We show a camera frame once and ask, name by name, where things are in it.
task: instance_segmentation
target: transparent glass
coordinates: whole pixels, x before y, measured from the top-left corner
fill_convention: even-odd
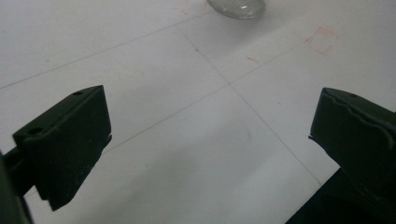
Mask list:
[[[263,0],[207,0],[217,12],[237,18],[252,19],[259,17],[265,10]]]

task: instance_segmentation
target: clear round container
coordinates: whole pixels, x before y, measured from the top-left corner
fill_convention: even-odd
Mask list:
[[[207,0],[217,12],[237,19],[260,17],[265,10],[263,0]]]

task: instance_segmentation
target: white surface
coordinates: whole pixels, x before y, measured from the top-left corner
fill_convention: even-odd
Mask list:
[[[321,88],[396,110],[394,36],[390,0],[271,0],[255,21],[204,0],[5,0],[0,148],[103,84],[114,139],[66,207],[26,197],[36,223],[284,223],[337,169],[307,139]]]

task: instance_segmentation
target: glass object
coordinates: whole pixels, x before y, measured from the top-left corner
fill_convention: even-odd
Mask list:
[[[207,2],[217,12],[237,19],[259,17],[265,9],[263,0],[207,0]]]

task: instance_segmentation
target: screw hole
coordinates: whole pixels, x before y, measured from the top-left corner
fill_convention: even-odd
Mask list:
[[[41,133],[41,131],[43,131],[42,128],[33,128],[28,133],[29,134],[37,134],[37,133]]]

